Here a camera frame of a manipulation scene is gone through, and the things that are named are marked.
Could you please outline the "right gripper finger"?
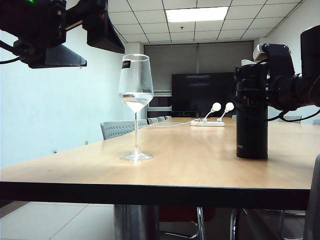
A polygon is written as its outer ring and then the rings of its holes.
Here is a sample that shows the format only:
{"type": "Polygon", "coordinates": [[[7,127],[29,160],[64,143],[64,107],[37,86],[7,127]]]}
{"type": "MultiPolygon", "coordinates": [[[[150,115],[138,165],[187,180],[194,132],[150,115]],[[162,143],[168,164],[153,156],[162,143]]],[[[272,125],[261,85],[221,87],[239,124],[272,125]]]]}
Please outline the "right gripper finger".
{"type": "Polygon", "coordinates": [[[267,105],[267,73],[236,74],[236,105],[238,107],[260,107],[267,105]]]}

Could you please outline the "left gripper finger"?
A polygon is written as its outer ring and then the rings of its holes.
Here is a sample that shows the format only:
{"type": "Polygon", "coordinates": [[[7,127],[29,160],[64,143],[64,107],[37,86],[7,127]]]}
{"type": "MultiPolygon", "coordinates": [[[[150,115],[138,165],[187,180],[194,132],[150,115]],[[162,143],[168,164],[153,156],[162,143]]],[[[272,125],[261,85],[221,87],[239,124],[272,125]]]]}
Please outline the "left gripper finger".
{"type": "Polygon", "coordinates": [[[60,44],[53,48],[45,48],[40,53],[28,57],[27,65],[32,69],[86,67],[87,61],[60,44]]]}
{"type": "Polygon", "coordinates": [[[124,54],[125,47],[108,14],[107,0],[90,0],[92,13],[86,17],[87,44],[94,48],[124,54]]]}

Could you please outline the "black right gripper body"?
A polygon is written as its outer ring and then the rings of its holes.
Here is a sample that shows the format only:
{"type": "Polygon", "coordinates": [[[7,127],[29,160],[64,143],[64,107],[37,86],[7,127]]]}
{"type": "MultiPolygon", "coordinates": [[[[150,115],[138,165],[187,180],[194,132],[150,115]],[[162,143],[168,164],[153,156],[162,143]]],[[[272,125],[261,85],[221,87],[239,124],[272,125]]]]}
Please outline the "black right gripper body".
{"type": "Polygon", "coordinates": [[[295,91],[297,75],[289,47],[284,44],[265,43],[264,52],[269,70],[264,103],[277,110],[297,109],[299,106],[295,91]]]}

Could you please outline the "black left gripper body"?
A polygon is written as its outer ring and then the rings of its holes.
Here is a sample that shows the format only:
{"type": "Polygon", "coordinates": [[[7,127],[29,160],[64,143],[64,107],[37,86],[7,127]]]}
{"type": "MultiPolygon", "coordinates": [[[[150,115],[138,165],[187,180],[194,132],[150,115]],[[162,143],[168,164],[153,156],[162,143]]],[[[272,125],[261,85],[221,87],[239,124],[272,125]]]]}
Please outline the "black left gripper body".
{"type": "Polygon", "coordinates": [[[15,0],[13,35],[34,49],[53,48],[66,41],[67,28],[87,16],[87,2],[66,9],[65,0],[15,0]]]}

